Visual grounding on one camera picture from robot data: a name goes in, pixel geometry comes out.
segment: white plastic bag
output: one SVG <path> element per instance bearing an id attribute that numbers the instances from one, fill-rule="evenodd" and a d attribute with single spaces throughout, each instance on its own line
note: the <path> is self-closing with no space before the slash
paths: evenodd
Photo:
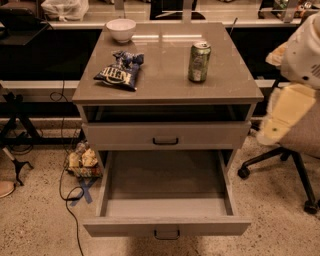
<path id="1" fill-rule="evenodd" d="M 82 20 L 89 9 L 89 0 L 45 0 L 41 7 L 50 19 Z"/>

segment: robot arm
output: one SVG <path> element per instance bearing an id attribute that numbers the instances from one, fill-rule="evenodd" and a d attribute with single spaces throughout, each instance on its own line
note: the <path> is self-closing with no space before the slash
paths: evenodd
<path id="1" fill-rule="evenodd" d="M 281 74 L 291 83 L 271 95 L 257 134 L 265 145 L 279 142 L 316 102 L 316 90 L 320 89 L 320 13 L 310 16 L 281 47 L 285 47 L 280 51 Z"/>

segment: speckled floor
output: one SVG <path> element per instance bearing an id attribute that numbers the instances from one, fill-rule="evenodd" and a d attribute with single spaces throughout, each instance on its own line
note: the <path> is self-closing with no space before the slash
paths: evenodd
<path id="1" fill-rule="evenodd" d="M 239 237 L 181 237 L 177 241 L 154 238 L 91 238 L 82 226 L 83 219 L 95 215 L 101 180 L 90 188 L 92 202 L 82 198 L 69 208 L 79 221 L 83 254 L 100 255 L 319 255 L 320 212 L 303 211 L 306 200 L 293 161 L 282 163 L 275 158 L 252 167 L 248 180 L 236 172 L 243 160 L 266 150 L 257 144 L 254 134 L 247 137 L 229 172 L 238 211 L 250 216 L 252 224 Z M 0 179 L 14 180 L 14 169 L 0 152 Z M 21 179 L 25 186 L 0 199 L 0 254 L 18 256 L 81 255 L 76 236 L 76 222 L 60 198 L 59 183 L 66 151 L 61 145 L 34 146 L 26 155 L 33 170 L 24 167 Z M 319 160 L 304 157 L 317 197 L 320 197 Z M 79 182 L 62 174 L 63 197 Z"/>

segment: white bowl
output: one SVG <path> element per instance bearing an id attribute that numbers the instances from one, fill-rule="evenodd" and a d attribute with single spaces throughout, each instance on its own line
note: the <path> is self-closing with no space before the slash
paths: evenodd
<path id="1" fill-rule="evenodd" d="M 116 19 L 107 23 L 111 36 L 119 43 L 126 43 L 131 40 L 136 31 L 136 22 L 130 19 Z"/>

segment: green soda can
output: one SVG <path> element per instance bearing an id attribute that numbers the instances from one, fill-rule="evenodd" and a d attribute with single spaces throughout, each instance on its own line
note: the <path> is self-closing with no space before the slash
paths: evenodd
<path id="1" fill-rule="evenodd" d="M 196 42 L 191 47 L 188 78 L 194 82 L 203 82 L 207 78 L 207 71 L 211 53 L 211 46 L 206 41 Z"/>

